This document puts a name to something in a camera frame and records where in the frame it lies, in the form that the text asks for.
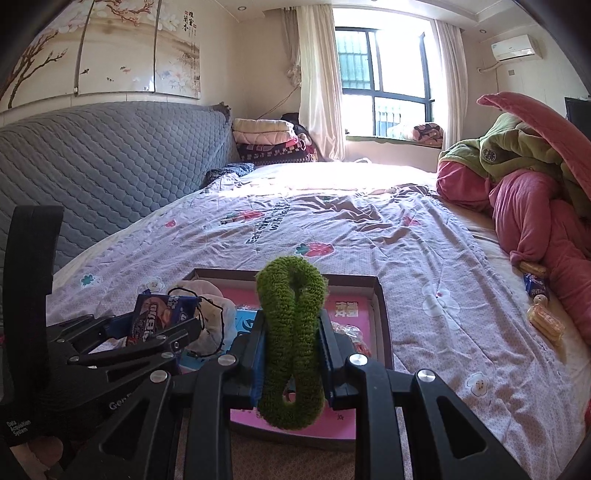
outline gray quilted sofa cover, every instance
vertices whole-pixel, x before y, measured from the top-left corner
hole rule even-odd
[[[222,104],[116,102],[0,128],[0,279],[15,205],[65,207],[55,265],[61,268],[108,235],[198,190],[208,170],[235,159],[231,124]]]

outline window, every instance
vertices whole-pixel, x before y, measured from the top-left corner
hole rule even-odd
[[[398,138],[405,125],[433,121],[425,47],[430,24],[411,20],[418,27],[336,27],[348,134]]]

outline green blanket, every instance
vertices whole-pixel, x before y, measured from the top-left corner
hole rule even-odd
[[[441,152],[441,161],[457,161],[494,183],[520,168],[546,173],[563,186],[564,197],[577,214],[591,219],[591,202],[562,157],[511,113],[503,113],[484,137],[461,141]]]

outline pink comforter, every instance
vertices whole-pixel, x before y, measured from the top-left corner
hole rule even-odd
[[[589,196],[591,142],[571,123],[518,93],[486,95],[479,103],[498,106],[536,129]],[[452,203],[492,214],[499,243],[513,265],[526,260],[546,266],[550,288],[591,345],[591,228],[560,197],[560,185],[544,173],[517,170],[493,186],[460,163],[442,161],[437,191]]]

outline green knitted loop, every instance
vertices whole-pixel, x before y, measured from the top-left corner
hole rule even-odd
[[[299,430],[312,425],[324,406],[317,331],[326,282],[303,258],[279,257],[259,272],[256,290],[268,330],[265,381],[257,408],[269,424]],[[294,402],[283,394],[291,377]]]

